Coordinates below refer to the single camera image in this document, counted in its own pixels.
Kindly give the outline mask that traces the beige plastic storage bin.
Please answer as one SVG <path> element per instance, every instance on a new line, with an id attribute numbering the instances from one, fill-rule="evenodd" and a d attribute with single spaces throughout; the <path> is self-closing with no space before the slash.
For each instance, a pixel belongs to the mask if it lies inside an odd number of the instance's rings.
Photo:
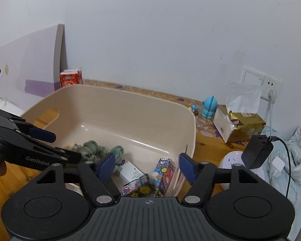
<path id="1" fill-rule="evenodd" d="M 120 145 L 123 158 L 151 175 L 161 158 L 175 163 L 195 151 L 193 113 L 176 102 L 129 91 L 73 85 L 61 88 L 28 109 L 23 118 L 34 123 L 49 110 L 58 115 L 46 125 L 56 134 L 54 145 L 67 148 L 89 140 L 112 148 Z"/>

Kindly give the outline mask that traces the green crumpled cloth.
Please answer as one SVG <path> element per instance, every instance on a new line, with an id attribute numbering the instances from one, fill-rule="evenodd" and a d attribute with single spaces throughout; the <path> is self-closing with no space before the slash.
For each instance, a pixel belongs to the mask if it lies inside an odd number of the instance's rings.
<path id="1" fill-rule="evenodd" d="M 94 163 L 99 162 L 107 154 L 113 153 L 115 155 L 115 162 L 120 163 L 124 154 L 124 148 L 120 145 L 109 149 L 106 146 L 98 145 L 96 141 L 90 140 L 83 145 L 79 145 L 77 151 L 82 156 L 82 161 L 92 161 Z"/>

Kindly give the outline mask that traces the purple white headboard panel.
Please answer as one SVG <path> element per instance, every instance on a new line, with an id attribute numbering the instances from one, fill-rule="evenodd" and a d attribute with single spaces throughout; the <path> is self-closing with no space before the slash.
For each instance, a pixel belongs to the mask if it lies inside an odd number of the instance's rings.
<path id="1" fill-rule="evenodd" d="M 60 85 L 64 25 L 27 34 L 0 47 L 0 98 L 23 110 Z"/>

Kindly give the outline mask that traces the blue cartoon carton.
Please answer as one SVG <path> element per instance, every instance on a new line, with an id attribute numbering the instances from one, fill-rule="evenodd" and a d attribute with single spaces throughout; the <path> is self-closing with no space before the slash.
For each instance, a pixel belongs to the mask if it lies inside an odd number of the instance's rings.
<path id="1" fill-rule="evenodd" d="M 151 180 L 154 188 L 164 195 L 169 188 L 170 182 L 173 178 L 176 165 L 170 158 L 160 158 L 153 170 Z"/>

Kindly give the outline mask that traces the colourful cartoon snack packet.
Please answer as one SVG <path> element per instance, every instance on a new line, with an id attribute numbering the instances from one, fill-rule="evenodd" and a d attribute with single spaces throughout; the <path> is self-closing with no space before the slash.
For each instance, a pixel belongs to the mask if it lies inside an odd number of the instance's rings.
<path id="1" fill-rule="evenodd" d="M 79 145 L 75 142 L 68 144 L 65 148 L 72 151 L 77 151 Z"/>

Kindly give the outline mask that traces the blue toy figurine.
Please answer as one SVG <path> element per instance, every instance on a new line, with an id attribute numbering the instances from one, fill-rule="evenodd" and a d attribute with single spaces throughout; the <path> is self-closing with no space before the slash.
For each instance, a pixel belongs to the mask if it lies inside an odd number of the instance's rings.
<path id="1" fill-rule="evenodd" d="M 218 107 L 218 102 L 214 96 L 207 97 L 202 102 L 201 115 L 205 118 L 212 119 Z"/>

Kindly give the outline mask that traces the white pillow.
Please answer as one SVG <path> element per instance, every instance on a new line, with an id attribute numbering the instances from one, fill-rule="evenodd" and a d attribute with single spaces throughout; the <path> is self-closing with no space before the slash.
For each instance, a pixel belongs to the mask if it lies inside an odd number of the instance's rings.
<path id="1" fill-rule="evenodd" d="M 5 101 L 0 98 L 0 109 L 9 112 L 11 114 L 22 116 L 25 110 L 19 108 L 18 106 L 14 105 L 11 102 Z"/>

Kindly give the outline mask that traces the light blue blanket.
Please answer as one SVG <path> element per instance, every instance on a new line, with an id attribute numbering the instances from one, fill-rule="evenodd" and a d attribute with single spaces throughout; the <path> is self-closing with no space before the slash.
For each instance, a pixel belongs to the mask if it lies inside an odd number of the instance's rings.
<path id="1" fill-rule="evenodd" d="M 295 209 L 295 219 L 291 227 L 288 239 L 295 240 L 301 230 L 301 149 L 298 146 L 300 129 L 285 143 L 275 141 L 270 158 L 263 164 L 265 180 L 284 196 L 287 196 Z M 270 176 L 269 162 L 276 156 L 285 162 L 285 167 L 278 177 Z"/>

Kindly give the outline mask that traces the gold tissue box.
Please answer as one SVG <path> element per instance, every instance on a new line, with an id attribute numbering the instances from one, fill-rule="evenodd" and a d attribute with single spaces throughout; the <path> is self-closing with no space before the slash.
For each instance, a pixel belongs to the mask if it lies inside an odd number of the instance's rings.
<path id="1" fill-rule="evenodd" d="M 266 125 L 258 114 L 227 112 L 225 105 L 218 106 L 213 123 L 225 143 L 249 141 L 260 135 Z"/>

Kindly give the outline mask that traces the white charger cube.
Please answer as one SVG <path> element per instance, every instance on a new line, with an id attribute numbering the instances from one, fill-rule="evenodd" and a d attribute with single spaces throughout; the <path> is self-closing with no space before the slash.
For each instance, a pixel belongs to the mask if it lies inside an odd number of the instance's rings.
<path id="1" fill-rule="evenodd" d="M 282 170 L 285 167 L 285 162 L 283 162 L 279 156 L 276 156 L 271 162 L 271 175 L 274 177 L 278 177 L 282 173 Z"/>

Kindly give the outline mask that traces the red milk carton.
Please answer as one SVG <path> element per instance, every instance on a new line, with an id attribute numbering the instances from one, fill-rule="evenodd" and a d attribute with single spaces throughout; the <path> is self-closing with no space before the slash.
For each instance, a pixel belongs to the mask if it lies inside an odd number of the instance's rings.
<path id="1" fill-rule="evenodd" d="M 60 73 L 61 87 L 67 87 L 76 84 L 83 84 L 82 70 L 77 69 L 66 69 Z"/>

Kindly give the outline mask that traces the white small box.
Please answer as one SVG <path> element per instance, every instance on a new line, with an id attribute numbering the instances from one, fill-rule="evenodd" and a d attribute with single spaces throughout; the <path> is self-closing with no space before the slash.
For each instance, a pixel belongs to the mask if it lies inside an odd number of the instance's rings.
<path id="1" fill-rule="evenodd" d="M 125 183 L 130 183 L 136 179 L 139 179 L 144 175 L 133 163 L 127 159 L 123 159 L 115 166 L 115 173 Z"/>

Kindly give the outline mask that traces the black power adapter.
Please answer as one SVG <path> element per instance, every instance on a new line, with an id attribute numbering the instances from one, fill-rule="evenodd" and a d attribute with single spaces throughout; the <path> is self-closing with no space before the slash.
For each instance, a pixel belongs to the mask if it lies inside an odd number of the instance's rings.
<path id="1" fill-rule="evenodd" d="M 265 135 L 252 136 L 241 155 L 244 166 L 257 169 L 263 165 L 272 152 L 274 146 Z"/>

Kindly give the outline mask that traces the white wall socket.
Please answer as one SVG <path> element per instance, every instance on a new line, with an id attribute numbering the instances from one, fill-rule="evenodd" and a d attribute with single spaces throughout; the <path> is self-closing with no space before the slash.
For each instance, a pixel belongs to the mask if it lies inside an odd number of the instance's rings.
<path id="1" fill-rule="evenodd" d="M 261 86 L 261 98 L 275 103 L 280 95 L 283 80 L 267 75 L 248 65 L 244 66 L 241 82 L 250 85 Z"/>

